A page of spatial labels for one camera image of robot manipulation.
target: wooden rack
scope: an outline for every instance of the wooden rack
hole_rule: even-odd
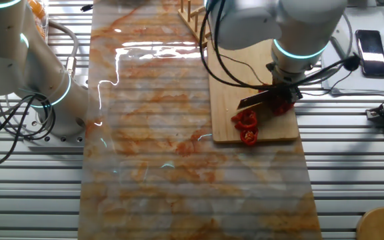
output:
[[[187,0],[187,10],[185,11],[185,0],[180,0],[180,9],[178,10],[180,18],[185,22],[186,26],[189,30],[192,31],[192,34],[199,41],[199,32],[201,30],[202,25],[202,17],[199,17],[200,13],[205,12],[205,6],[199,7],[198,9],[192,11],[191,9],[191,0]],[[205,37],[202,42],[203,47],[207,46],[207,38],[210,36],[210,31],[207,31],[208,24],[206,24],[206,28],[204,29]]]

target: black cable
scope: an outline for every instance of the black cable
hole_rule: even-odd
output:
[[[214,5],[216,4],[217,2],[216,1],[212,1],[211,4],[210,4],[210,7],[214,8]],[[208,21],[208,16],[210,14],[210,10],[207,10],[205,12],[205,15],[204,15],[204,20],[203,20],[203,23],[201,25],[201,30],[199,32],[199,42],[198,42],[198,45],[199,45],[199,52],[201,54],[201,61],[203,62],[204,64],[204,67],[205,69],[207,70],[207,72],[210,74],[210,76],[212,76],[215,80],[217,80],[218,82],[220,83],[223,83],[223,84],[226,84],[226,85],[229,85],[229,86],[232,86],[232,87],[244,87],[246,88],[246,86],[242,86],[242,85],[239,85],[239,84],[235,84],[235,83],[230,83],[230,82],[227,82],[225,80],[222,80],[220,79],[218,76],[216,76],[209,68],[207,62],[205,61],[205,56],[204,56],[204,47],[203,47],[203,40],[204,40],[204,31],[205,31],[205,25],[207,24],[207,21]]]
[[[20,137],[23,137],[23,138],[25,138],[25,139],[27,139],[27,140],[30,140],[30,141],[32,141],[32,140],[40,140],[40,139],[42,139],[42,138],[48,136],[48,134],[50,134],[51,130],[53,129],[53,127],[54,127],[54,123],[55,123],[55,112],[54,112],[53,108],[50,107],[50,102],[48,101],[48,99],[45,98],[45,97],[43,97],[43,96],[40,96],[40,95],[36,95],[35,98],[36,98],[37,100],[39,100],[40,103],[42,104],[43,109],[44,109],[44,112],[45,112],[45,118],[46,118],[46,119],[47,119],[48,117],[52,117],[52,118],[51,118],[50,121],[47,121],[45,124],[43,124],[43,125],[41,126],[41,128],[40,128],[38,131],[33,132],[33,133],[31,133],[31,134],[22,134],[22,133],[20,134]],[[1,102],[0,102],[0,111],[3,111],[2,106],[1,106]],[[48,129],[48,131],[47,131],[46,134],[44,134],[44,135],[41,136],[41,137],[34,137],[34,136],[36,136],[36,135],[38,135],[38,134],[43,133],[43,132],[45,131],[45,129],[48,128],[48,124],[51,124],[51,126],[50,126],[50,128]],[[6,130],[8,133],[10,133],[10,134],[12,134],[12,135],[16,135],[16,134],[17,134],[17,128],[14,127],[10,122],[8,122],[8,125],[9,125],[9,127],[12,128],[14,131],[10,130],[8,127],[4,127],[4,130]]]
[[[349,72],[349,74],[348,74],[346,77],[344,77],[344,78],[338,80],[338,81],[337,81],[337,82],[330,88],[330,90],[328,90],[326,93],[323,93],[323,94],[302,93],[302,94],[306,94],[306,95],[310,95],[310,96],[315,96],[315,97],[319,97],[319,96],[327,95],[327,94],[329,94],[330,92],[332,92],[332,91],[334,90],[334,88],[335,88],[335,86],[336,86],[337,84],[339,84],[340,82],[346,80],[346,78],[348,78],[351,74],[352,74],[352,72]]]
[[[216,56],[223,68],[223,70],[225,70],[226,74],[228,74],[228,76],[230,76],[230,78],[232,78],[232,80],[234,80],[235,82],[237,82],[238,84],[235,84],[235,83],[230,83],[230,82],[226,82],[218,77],[216,77],[212,71],[209,69],[208,67],[208,64],[206,63],[205,61],[205,56],[204,56],[204,52],[203,52],[203,46],[202,46],[202,41],[203,41],[203,36],[204,36],[204,30],[205,30],[205,25],[206,23],[208,22],[208,18],[209,18],[209,14],[210,12],[212,12],[212,10],[214,9],[215,7],[215,4],[217,3],[217,1],[212,1],[211,4],[208,6],[208,3],[207,3],[207,11],[206,11],[206,14],[204,16],[204,20],[203,20],[203,23],[201,25],[201,31],[200,31],[200,34],[199,34],[199,51],[200,51],[200,54],[201,54],[201,60],[204,64],[204,67],[206,68],[206,70],[209,72],[209,74],[217,81],[223,83],[223,84],[227,84],[227,85],[230,85],[230,86],[234,86],[234,87],[247,87],[247,88],[252,88],[252,89],[258,89],[258,90],[279,90],[279,89],[286,89],[286,88],[290,88],[290,87],[297,87],[299,85],[302,85],[304,83],[307,83],[307,82],[310,82],[310,81],[313,81],[314,79],[318,78],[320,75],[324,74],[325,72],[327,72],[328,70],[336,67],[337,65],[339,64],[342,64],[344,62],[347,62],[347,61],[351,61],[352,59],[356,58],[356,56],[352,56],[352,57],[348,57],[346,59],[342,59],[322,70],[320,70],[319,72],[311,75],[311,76],[308,76],[306,78],[304,78],[303,80],[299,81],[299,82],[296,82],[296,83],[292,83],[292,84],[286,84],[286,85],[276,85],[276,86],[273,86],[273,85],[250,85],[250,84],[247,84],[247,83],[244,83],[238,79],[235,78],[235,76],[233,76],[229,70],[226,68],[226,66],[224,66],[223,64],[223,60],[221,60],[221,55],[218,51],[218,29],[219,29],[219,24],[220,24],[220,16],[221,16],[221,12],[223,11],[223,7],[224,7],[224,0],[221,1],[221,7],[220,7],[220,10],[219,10],[219,14],[217,16],[217,21],[216,21],[216,31],[215,31],[215,52],[216,52]]]
[[[208,27],[209,27],[209,30],[210,30],[210,33],[211,33],[211,25],[208,24]],[[213,46],[213,49],[214,49],[215,47],[214,47],[214,41],[213,41],[213,35],[212,35],[212,34],[210,34],[210,39],[211,39],[211,45]],[[240,60],[236,60],[236,59],[234,59],[234,58],[232,58],[232,57],[228,57],[228,56],[223,55],[223,54],[220,54],[220,56],[222,56],[222,57],[224,57],[224,58],[226,58],[226,59],[229,59],[229,60],[231,60],[231,61],[234,61],[234,62],[236,62],[236,63],[240,63],[240,64],[242,64],[242,65],[246,65],[246,66],[247,66],[248,68],[250,68],[250,70],[253,72],[253,74],[254,74],[254,76],[256,77],[256,79],[257,79],[261,84],[266,85],[266,83],[264,83],[264,82],[259,78],[259,76],[257,75],[256,71],[254,70],[254,68],[253,68],[250,64],[245,63],[245,62],[242,62],[242,61],[240,61]]]
[[[81,8],[81,12],[86,12],[86,11],[90,11],[90,10],[92,10],[94,8],[94,4],[88,4],[88,5],[86,5],[86,6],[84,6],[84,7],[82,7]]]
[[[36,96],[32,96],[32,98],[29,100],[29,102],[27,103],[27,106],[26,106],[26,109],[25,111],[29,110],[33,100],[36,98]],[[16,111],[19,109],[19,107],[16,108],[15,111],[13,111],[12,113],[10,113],[10,116],[9,118],[4,122],[4,124],[6,125],[7,122],[10,120],[10,118],[12,118],[14,116],[14,114],[16,113]],[[26,114],[24,114],[20,120],[20,125],[22,126],[24,121],[25,121],[25,118],[26,118]],[[14,152],[14,149],[16,148],[16,145],[17,145],[17,142],[19,140],[19,137],[20,137],[20,131],[21,131],[21,127],[17,128],[17,132],[16,132],[16,135],[14,137],[14,142],[9,150],[9,152],[0,160],[0,164],[2,164],[3,162],[5,162],[10,156],[11,154],[13,154]]]

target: sliced red pepper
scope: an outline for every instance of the sliced red pepper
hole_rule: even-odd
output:
[[[241,141],[248,146],[253,146],[257,142],[257,136],[259,134],[258,128],[254,127],[249,130],[243,130],[241,132]]]
[[[286,100],[280,97],[276,98],[274,101],[271,102],[271,110],[276,117],[285,114],[293,107],[294,103],[288,103]]]
[[[252,110],[246,110],[243,112],[243,118],[239,121],[235,128],[238,130],[248,130],[257,126],[256,113]]]
[[[278,117],[278,116],[284,115],[293,107],[294,107],[294,103],[284,103],[281,106],[279,106],[277,109],[272,110],[272,112],[276,117]]]
[[[240,112],[240,113],[236,114],[235,116],[233,116],[231,118],[231,121],[232,122],[238,122],[238,121],[242,120],[242,118],[243,118],[243,112]]]
[[[250,109],[238,113],[231,120],[237,122],[235,128],[238,130],[248,130],[257,126],[256,112]]]

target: wooden disk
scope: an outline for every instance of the wooden disk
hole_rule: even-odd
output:
[[[357,240],[384,240],[384,207],[364,214],[358,222]]]

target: cable bundle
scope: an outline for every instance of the cable bundle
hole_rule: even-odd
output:
[[[38,100],[42,104],[44,114],[45,114],[45,120],[44,120],[44,122],[41,123],[42,124],[41,128],[36,132],[30,131],[30,130],[23,127],[23,124],[25,122],[28,110],[30,109],[32,102],[34,100]],[[14,115],[17,113],[20,106],[22,104],[25,104],[25,103],[27,105],[26,105],[26,108],[22,114],[22,118],[21,118],[20,122],[17,122]],[[17,142],[18,142],[20,137],[23,137],[24,139],[27,139],[30,141],[43,139],[46,136],[48,136],[48,134],[50,134],[50,132],[53,130],[55,120],[56,120],[56,114],[55,114],[54,109],[52,108],[48,98],[46,98],[46,96],[41,95],[41,94],[28,95],[28,96],[24,97],[20,101],[20,103],[16,104],[15,106],[10,107],[9,104],[7,106],[9,109],[6,111],[3,111],[3,108],[2,108],[1,103],[0,103],[0,110],[1,110],[0,118],[1,117],[4,118],[4,122],[1,122],[1,120],[0,120],[0,131],[2,129],[4,129],[7,132],[9,132],[10,134],[14,135],[14,141],[13,141],[13,144],[12,144],[9,152],[0,160],[0,164],[5,162],[5,160],[7,160],[11,156],[11,154],[13,154],[14,149],[15,149]],[[15,127],[10,123],[10,120],[12,120],[12,119],[15,120],[16,123],[19,124],[18,127]]]

